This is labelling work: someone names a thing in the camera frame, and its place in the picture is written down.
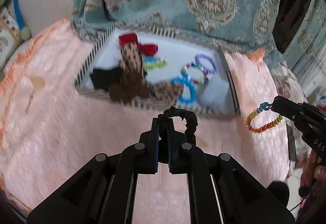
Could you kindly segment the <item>right hand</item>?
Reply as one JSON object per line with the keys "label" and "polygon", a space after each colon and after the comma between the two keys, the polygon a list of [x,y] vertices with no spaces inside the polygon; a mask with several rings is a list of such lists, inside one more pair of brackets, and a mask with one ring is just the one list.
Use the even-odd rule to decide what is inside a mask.
{"label": "right hand", "polygon": [[317,166],[314,170],[314,178],[320,181],[326,181],[326,167]]}

